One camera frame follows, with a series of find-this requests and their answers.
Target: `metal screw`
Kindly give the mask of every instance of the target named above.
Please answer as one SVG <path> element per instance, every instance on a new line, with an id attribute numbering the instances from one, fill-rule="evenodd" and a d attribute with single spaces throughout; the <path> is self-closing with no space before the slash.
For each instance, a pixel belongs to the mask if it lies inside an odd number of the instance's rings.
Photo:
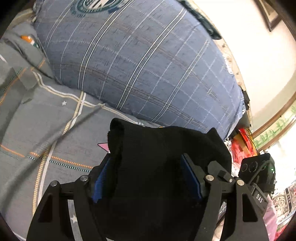
<path id="1" fill-rule="evenodd" d="M 83 175 L 83 176 L 80 177 L 80 180 L 85 182 L 85 181 L 87 181 L 88 178 L 89 178 L 88 175 Z"/>
<path id="2" fill-rule="evenodd" d="M 240 185 L 240 186 L 243 186 L 244 185 L 244 181 L 239 179 L 239 180 L 237 180 L 237 184 Z"/>
<path id="3" fill-rule="evenodd" d="M 206 175 L 205 178 L 208 180 L 208 181 L 213 181 L 214 180 L 214 177 L 212 175 Z"/>
<path id="4" fill-rule="evenodd" d="M 52 182 L 50 183 L 50 185 L 51 185 L 52 187 L 55 187 L 57 184 L 58 184 L 57 181 L 52 181 Z"/>

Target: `picture frame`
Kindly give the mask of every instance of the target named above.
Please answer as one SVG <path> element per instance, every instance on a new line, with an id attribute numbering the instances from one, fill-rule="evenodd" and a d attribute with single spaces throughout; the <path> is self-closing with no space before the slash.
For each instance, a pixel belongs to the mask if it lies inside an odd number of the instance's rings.
<path id="1" fill-rule="evenodd" d="M 255 0 L 258 8 L 265 20 L 266 26 L 270 32 L 280 23 L 281 17 L 277 12 L 264 0 Z"/>

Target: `pink cat ear print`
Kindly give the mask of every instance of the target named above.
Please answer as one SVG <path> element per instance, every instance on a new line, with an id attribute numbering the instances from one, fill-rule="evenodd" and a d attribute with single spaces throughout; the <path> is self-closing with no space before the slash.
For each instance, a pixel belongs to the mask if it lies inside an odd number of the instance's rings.
<path id="1" fill-rule="evenodd" d="M 108 143 L 98 143 L 100 148 L 103 148 L 106 152 L 110 153 Z"/>

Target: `printed logo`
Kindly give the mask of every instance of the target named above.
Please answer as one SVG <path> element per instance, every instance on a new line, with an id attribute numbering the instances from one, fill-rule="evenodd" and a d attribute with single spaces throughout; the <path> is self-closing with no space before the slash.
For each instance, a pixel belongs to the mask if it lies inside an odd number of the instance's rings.
<path id="1" fill-rule="evenodd" d="M 262 203 L 262 201 L 263 201 L 263 198 L 259 194 L 257 194 L 256 199 L 258 199 L 258 201 L 260 203 Z"/>
<path id="2" fill-rule="evenodd" d="M 122 8 L 129 0 L 78 0 L 71 7 L 72 14 L 84 17 L 86 13 L 97 13 L 108 10 L 114 12 Z"/>

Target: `black cable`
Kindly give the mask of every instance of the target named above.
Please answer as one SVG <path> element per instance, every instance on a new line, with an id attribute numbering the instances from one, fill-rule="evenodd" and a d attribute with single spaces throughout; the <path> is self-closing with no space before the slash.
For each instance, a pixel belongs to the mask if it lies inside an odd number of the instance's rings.
<path id="1" fill-rule="evenodd" d="M 249 133 L 251 133 L 251 135 L 252 135 L 252 132 L 251 132 L 250 128 L 249 128 L 249 127 L 247 127 L 246 129 L 247 129 L 247 130 L 248 130 L 248 132 L 249 132 Z"/>
<path id="2" fill-rule="evenodd" d="M 261 169 L 266 165 L 266 164 L 268 164 L 268 163 L 271 163 L 272 165 L 273 165 L 273 163 L 272 163 L 272 161 L 271 160 L 268 160 L 268 161 L 265 161 L 259 168 L 258 168 L 258 170 L 254 173 L 254 175 L 251 177 L 251 179 L 250 179 L 250 181 L 248 182 L 248 184 L 251 184 L 251 182 L 254 180 L 254 178 L 258 175 L 258 173 L 261 171 Z"/>
<path id="3" fill-rule="evenodd" d="M 248 137 L 248 135 L 247 135 L 247 138 L 252 142 L 252 144 L 254 145 L 254 147 L 255 147 L 255 149 L 256 149 L 256 153 L 258 153 L 258 150 L 257 150 L 257 148 L 256 148 L 256 146 L 255 146 L 255 143 L 252 141 L 251 138 Z"/>

